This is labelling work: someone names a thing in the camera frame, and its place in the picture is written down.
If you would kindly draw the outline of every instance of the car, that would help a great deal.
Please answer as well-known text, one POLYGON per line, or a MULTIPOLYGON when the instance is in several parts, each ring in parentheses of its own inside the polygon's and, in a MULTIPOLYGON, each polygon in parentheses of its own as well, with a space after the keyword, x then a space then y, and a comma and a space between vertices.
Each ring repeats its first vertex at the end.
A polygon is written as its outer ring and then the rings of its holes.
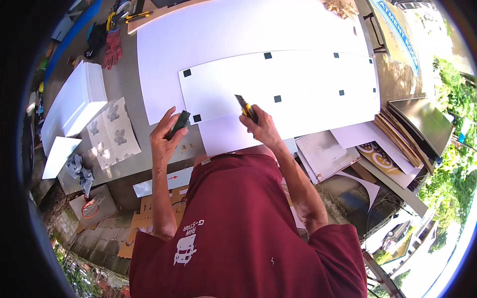
POLYGON ((391 231, 389 231, 383 240, 383 249, 387 252, 394 252, 396 244, 401 241, 409 232, 411 227, 411 221, 408 220, 402 224, 396 225, 391 231))

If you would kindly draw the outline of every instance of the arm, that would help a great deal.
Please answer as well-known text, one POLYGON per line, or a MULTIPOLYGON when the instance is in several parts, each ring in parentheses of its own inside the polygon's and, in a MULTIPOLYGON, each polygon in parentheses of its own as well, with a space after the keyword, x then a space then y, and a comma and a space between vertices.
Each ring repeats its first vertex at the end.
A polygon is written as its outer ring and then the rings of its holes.
POLYGON ((240 116, 240 121, 247 127, 249 133, 253 133, 259 141, 275 154, 298 218, 305 225, 308 236, 311 236, 314 231, 328 224, 328 216, 323 201, 306 174, 289 153, 275 128, 272 117, 257 105, 252 107, 259 117, 258 125, 243 115, 240 116))
POLYGON ((181 128, 170 141, 164 138, 179 118, 180 113, 171 117, 175 111, 176 107, 170 108, 149 136, 152 152, 153 233, 164 241, 172 239, 177 231, 167 187, 167 163, 188 132, 187 128, 181 128))

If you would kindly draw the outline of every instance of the green foliage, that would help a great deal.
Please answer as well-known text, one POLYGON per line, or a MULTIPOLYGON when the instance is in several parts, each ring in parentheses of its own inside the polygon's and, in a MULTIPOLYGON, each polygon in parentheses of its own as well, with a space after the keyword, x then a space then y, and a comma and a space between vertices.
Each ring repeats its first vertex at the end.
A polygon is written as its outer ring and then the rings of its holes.
MULTIPOLYGON (((404 273, 402 273, 402 274, 400 274, 400 275, 398 275, 398 276, 396 276, 392 279, 397 288, 402 287, 403 280, 406 278, 406 276, 409 275, 409 272, 411 272, 411 269, 409 269, 408 271, 406 271, 406 272, 404 272, 404 273)), ((388 292, 386 292, 386 290, 381 285, 378 285, 378 286, 374 287, 371 291, 373 291, 376 295, 378 295, 381 298, 389 297, 388 292)), ((368 293, 368 297, 375 297, 375 296, 371 293, 368 293)))
POLYGON ((378 249, 376 252, 373 254, 374 260, 378 265, 382 265, 385 260, 390 256, 391 254, 386 252, 384 249, 378 249))
MULTIPOLYGON (((464 123, 464 118, 477 122, 477 97, 475 88, 445 59, 435 58, 434 67, 439 70, 441 82, 436 82, 436 106, 442 112, 452 114, 459 136, 464 123)), ((475 147, 477 129, 472 125, 466 134, 464 143, 475 147)))
MULTIPOLYGON (((477 121, 476 90, 466 83, 448 61, 436 58, 434 67, 439 70, 440 77, 435 83, 436 106, 442 112, 455 116, 455 134, 459 135, 464 117, 477 121)), ((475 147, 476 136, 476 126, 471 125, 465 144, 475 147)), ((435 210, 434 219, 439 220, 440 234, 443 235, 451 222, 459 223, 461 230, 464 228, 476 187, 477 153, 464 146, 455 148, 450 144, 444 152, 443 163, 425 181, 417 196, 435 210)), ((440 243, 445 243, 444 239, 441 236, 440 243)))
POLYGON ((446 245, 446 241, 447 241, 447 231, 437 234, 437 237, 434 243, 429 248, 428 253, 432 254, 433 252, 440 250, 446 245))
MULTIPOLYGON (((59 250, 59 245, 53 249, 56 258, 60 265, 63 263, 65 257, 64 253, 59 250)), ((85 276, 80 272, 79 266, 72 264, 71 260, 67 259, 63 266, 63 272, 76 295, 80 298, 99 298, 103 295, 103 289, 92 282, 91 277, 85 276)))
POLYGON ((449 28, 449 24, 447 24, 447 21, 444 20, 444 24, 446 25, 446 30, 447 30, 447 36, 450 37, 450 28, 449 28))

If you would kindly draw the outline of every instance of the hand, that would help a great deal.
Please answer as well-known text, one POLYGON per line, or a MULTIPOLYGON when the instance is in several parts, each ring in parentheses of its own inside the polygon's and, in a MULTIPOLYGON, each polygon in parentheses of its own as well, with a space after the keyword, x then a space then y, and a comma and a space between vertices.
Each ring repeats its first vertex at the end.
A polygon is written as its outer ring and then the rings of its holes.
POLYGON ((170 108, 161 121, 157 124, 156 128, 149 135, 149 141, 151 142, 152 151, 152 169, 153 171, 165 171, 167 169, 167 163, 174 155, 177 145, 188 133, 186 127, 179 129, 170 141, 164 137, 170 133, 171 128, 176 123, 180 116, 180 113, 171 117, 172 113, 176 111, 176 107, 170 108))
POLYGON ((248 133, 253 133, 257 140, 264 143, 272 151, 279 149, 284 145, 284 142, 278 134, 273 119, 256 104, 252 108, 259 118, 259 123, 255 124, 252 119, 244 115, 240 115, 240 122, 247 127, 248 133))

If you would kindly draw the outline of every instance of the blue sign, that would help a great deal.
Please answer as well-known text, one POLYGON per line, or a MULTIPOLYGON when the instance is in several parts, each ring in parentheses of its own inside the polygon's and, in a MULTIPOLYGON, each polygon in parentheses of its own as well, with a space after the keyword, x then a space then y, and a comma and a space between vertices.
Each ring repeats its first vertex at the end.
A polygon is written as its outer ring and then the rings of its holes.
POLYGON ((371 2, 379 11, 381 16, 384 18, 389 28, 391 28, 391 31, 394 33, 394 35, 399 36, 398 38, 399 43, 401 44, 402 47, 404 47, 407 50, 409 54, 409 58, 412 61, 411 67, 413 69, 414 75, 418 76, 419 75, 419 60, 417 59, 417 55, 414 51, 413 45, 411 45, 409 38, 407 38, 406 33, 404 32, 403 28, 397 21, 397 18, 394 16, 393 12, 386 5, 384 0, 371 0, 371 2))

